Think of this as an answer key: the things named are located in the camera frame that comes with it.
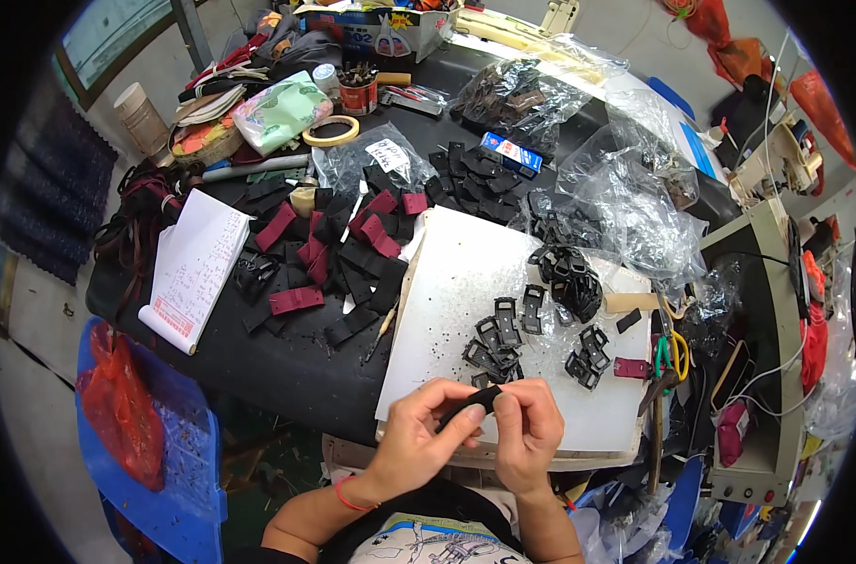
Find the blue patterned fabric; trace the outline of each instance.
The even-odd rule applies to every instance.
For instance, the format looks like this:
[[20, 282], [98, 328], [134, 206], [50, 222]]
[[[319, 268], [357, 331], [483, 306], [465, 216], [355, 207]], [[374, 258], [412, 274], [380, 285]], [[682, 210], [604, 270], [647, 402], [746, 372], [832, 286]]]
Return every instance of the blue patterned fabric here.
[[74, 285], [102, 223], [117, 159], [54, 75], [41, 76], [0, 178], [0, 239]]

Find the black table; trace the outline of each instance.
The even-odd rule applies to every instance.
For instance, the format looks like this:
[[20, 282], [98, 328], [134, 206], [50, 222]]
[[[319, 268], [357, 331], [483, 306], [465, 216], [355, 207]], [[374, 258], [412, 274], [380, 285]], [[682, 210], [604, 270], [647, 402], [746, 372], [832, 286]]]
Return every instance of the black table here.
[[[476, 72], [496, 60], [487, 53], [446, 45], [417, 65], [412, 82], [455, 96]], [[380, 116], [367, 116], [359, 121], [363, 130], [392, 122], [425, 158], [428, 153], [439, 150], [438, 143], [446, 146], [449, 141], [464, 141], [471, 147], [479, 142], [478, 134], [465, 130], [446, 115], [438, 122], [391, 107]], [[607, 123], [606, 108], [600, 100], [595, 98], [582, 107], [579, 114], [560, 127], [557, 162]], [[732, 204], [725, 187], [715, 180], [705, 187], [706, 178], [699, 174], [701, 203], [694, 207], [697, 211], [693, 209], [692, 212], [711, 224], [716, 223], [711, 226], [715, 228], [735, 217], [737, 207]], [[531, 184], [550, 187], [555, 181], [556, 173], [544, 168]], [[236, 201], [245, 186], [246, 178], [240, 177], [207, 184], [203, 189], [223, 201]], [[117, 259], [101, 258], [87, 288], [89, 310], [113, 322], [130, 278]], [[366, 445], [375, 443], [375, 408], [388, 366], [392, 336], [381, 340], [368, 363], [363, 364], [363, 360], [380, 323], [373, 323], [343, 343], [340, 350], [329, 352], [321, 330], [342, 316], [342, 299], [325, 296], [324, 307], [300, 314], [279, 337], [265, 328], [249, 335], [241, 320], [251, 308], [229, 281], [212, 310], [196, 354], [188, 356], [156, 337], [138, 320], [140, 307], [149, 303], [151, 286], [152, 280], [147, 278], [140, 299], [130, 300], [117, 322], [113, 322], [116, 329], [152, 348], [164, 362], [208, 388], [229, 393], [342, 439]]]

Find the fluorescent light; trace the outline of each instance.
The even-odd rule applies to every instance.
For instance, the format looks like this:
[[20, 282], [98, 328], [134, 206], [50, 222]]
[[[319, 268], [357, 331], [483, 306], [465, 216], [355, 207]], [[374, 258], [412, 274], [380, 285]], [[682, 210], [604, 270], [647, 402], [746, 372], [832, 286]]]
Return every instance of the fluorescent light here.
[[810, 514], [810, 520], [807, 521], [807, 526], [804, 527], [804, 532], [801, 533], [801, 537], [798, 539], [798, 546], [801, 546], [801, 543], [804, 542], [804, 537], [807, 536], [807, 531], [810, 530], [810, 525], [813, 525], [813, 520], [817, 518], [817, 512], [819, 511], [819, 506], [822, 505], [822, 500], [818, 500], [817, 504], [813, 506], [813, 513]]

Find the blue and white small box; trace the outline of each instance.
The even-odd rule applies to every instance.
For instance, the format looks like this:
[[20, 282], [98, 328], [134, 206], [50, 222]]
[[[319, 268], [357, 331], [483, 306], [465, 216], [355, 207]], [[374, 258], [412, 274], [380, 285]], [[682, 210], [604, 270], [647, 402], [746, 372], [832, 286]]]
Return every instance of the blue and white small box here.
[[542, 159], [539, 155], [523, 149], [512, 141], [507, 141], [499, 135], [487, 132], [481, 138], [481, 151], [490, 159], [512, 169], [519, 174], [534, 178], [541, 171]]

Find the red can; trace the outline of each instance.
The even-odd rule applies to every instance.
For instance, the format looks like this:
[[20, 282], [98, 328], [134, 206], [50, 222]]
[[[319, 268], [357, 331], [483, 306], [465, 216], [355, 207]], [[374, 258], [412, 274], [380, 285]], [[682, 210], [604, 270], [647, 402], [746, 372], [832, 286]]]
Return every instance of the red can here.
[[377, 80], [366, 86], [341, 84], [341, 106], [348, 116], [366, 116], [374, 112], [377, 107]]

